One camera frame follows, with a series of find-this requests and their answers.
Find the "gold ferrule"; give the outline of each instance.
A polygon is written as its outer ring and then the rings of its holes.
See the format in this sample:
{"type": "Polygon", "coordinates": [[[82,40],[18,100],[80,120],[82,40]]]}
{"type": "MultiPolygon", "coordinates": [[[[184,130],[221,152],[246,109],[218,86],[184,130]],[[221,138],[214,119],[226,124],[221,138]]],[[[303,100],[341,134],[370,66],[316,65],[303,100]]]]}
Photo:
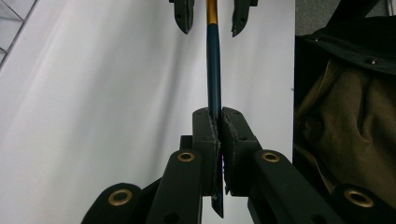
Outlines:
{"type": "Polygon", "coordinates": [[[207,24],[218,24],[218,0],[206,0],[207,24]]]}

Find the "brown cloth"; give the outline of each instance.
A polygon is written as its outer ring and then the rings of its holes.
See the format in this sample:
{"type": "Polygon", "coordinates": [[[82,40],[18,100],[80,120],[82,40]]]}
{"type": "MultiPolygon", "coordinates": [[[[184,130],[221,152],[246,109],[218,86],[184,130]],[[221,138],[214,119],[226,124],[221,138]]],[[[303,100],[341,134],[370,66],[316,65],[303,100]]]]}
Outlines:
{"type": "Polygon", "coordinates": [[[328,191],[353,184],[396,208],[395,76],[330,59],[294,116],[294,150],[328,191]]]}

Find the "white surface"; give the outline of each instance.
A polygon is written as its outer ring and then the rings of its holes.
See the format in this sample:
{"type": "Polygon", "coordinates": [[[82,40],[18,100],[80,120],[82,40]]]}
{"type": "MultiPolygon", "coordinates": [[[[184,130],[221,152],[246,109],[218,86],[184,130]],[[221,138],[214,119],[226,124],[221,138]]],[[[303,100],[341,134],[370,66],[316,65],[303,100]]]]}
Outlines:
{"type": "MultiPolygon", "coordinates": [[[[259,1],[231,38],[219,1],[223,105],[291,158],[294,1],[259,1]]],[[[206,106],[205,2],[183,35],[168,1],[41,0],[0,71],[0,222],[79,223],[107,187],[163,174],[206,106]]],[[[246,199],[221,220],[250,223],[246,199]]]]}

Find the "white table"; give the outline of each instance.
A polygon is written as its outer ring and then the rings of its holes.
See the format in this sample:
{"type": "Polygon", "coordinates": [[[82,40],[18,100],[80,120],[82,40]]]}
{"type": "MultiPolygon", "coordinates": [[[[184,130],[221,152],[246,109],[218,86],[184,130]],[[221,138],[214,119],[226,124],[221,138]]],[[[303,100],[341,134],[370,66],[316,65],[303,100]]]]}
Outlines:
{"type": "MultiPolygon", "coordinates": [[[[205,1],[178,30],[167,0],[41,0],[0,71],[1,223],[79,223],[120,182],[163,174],[206,107],[205,1]]],[[[223,105],[291,160],[294,1],[259,0],[232,38],[219,1],[223,105]]],[[[249,223],[247,199],[205,198],[203,223],[249,223]]]]}

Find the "brown fabric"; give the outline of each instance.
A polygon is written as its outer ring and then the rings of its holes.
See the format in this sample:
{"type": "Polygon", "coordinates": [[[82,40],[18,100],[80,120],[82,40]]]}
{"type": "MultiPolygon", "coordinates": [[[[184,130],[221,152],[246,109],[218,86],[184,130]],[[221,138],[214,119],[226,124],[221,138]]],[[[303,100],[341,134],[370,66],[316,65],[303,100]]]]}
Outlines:
{"type": "Polygon", "coordinates": [[[330,59],[294,116],[294,150],[329,191],[357,185],[396,208],[395,76],[330,59]]]}

